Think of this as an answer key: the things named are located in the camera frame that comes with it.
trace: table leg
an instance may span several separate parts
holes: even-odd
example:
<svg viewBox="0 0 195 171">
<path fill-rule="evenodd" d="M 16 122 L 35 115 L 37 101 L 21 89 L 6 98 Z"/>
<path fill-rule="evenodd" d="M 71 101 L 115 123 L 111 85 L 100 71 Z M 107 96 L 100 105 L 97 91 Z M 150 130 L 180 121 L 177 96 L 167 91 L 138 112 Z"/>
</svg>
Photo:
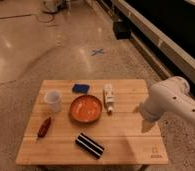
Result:
<svg viewBox="0 0 195 171">
<path fill-rule="evenodd" d="M 147 168 L 149 167 L 149 165 L 142 165 L 141 168 L 138 171 L 145 171 Z"/>
<path fill-rule="evenodd" d="M 41 171 L 49 171 L 49 169 L 44 165 L 38 165 L 37 168 L 39 168 Z"/>
</svg>

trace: floor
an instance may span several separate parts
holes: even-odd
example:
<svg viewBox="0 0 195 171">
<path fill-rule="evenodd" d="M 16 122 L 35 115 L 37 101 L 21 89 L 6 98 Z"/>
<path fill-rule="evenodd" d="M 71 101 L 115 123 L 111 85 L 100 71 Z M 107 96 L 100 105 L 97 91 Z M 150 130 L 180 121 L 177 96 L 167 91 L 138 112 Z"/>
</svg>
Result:
<svg viewBox="0 0 195 171">
<path fill-rule="evenodd" d="M 44 79 L 160 78 L 128 41 L 116 40 L 112 21 L 95 3 L 73 1 L 55 18 L 41 14 L 39 0 L 0 1 L 0 171 L 39 171 L 16 166 L 33 103 Z M 92 56 L 92 50 L 104 54 Z M 169 164 L 147 170 L 195 170 L 195 128 L 166 113 L 159 122 Z M 133 166 L 51 167 L 66 171 L 132 171 Z"/>
</svg>

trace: orange bowl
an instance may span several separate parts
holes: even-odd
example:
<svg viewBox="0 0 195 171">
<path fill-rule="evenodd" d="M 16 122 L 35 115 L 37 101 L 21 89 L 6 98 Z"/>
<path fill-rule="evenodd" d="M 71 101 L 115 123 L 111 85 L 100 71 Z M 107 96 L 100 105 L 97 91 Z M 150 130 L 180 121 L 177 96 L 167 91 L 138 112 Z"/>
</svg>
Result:
<svg viewBox="0 0 195 171">
<path fill-rule="evenodd" d="M 83 95 L 76 98 L 70 107 L 73 119 L 82 123 L 90 123 L 97 120 L 102 112 L 101 101 L 91 95 Z"/>
</svg>

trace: white bottle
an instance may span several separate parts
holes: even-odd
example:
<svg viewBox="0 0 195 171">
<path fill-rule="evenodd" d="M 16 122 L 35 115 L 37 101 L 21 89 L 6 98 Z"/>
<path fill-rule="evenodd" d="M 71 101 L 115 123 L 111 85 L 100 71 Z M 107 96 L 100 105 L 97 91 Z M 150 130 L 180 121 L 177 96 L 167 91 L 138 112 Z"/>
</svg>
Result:
<svg viewBox="0 0 195 171">
<path fill-rule="evenodd" d="M 108 113 L 114 110 L 114 92 L 112 84 L 105 84 L 103 88 L 104 103 Z"/>
</svg>

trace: white cup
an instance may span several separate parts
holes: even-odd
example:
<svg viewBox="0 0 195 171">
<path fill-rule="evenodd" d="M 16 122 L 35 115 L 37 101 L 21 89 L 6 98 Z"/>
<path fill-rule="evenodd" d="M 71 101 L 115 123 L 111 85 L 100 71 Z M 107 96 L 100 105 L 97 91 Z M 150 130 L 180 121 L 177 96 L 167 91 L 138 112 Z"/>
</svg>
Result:
<svg viewBox="0 0 195 171">
<path fill-rule="evenodd" d="M 61 110 L 61 92 L 58 90 L 50 90 L 44 96 L 44 101 L 49 104 L 53 112 Z"/>
</svg>

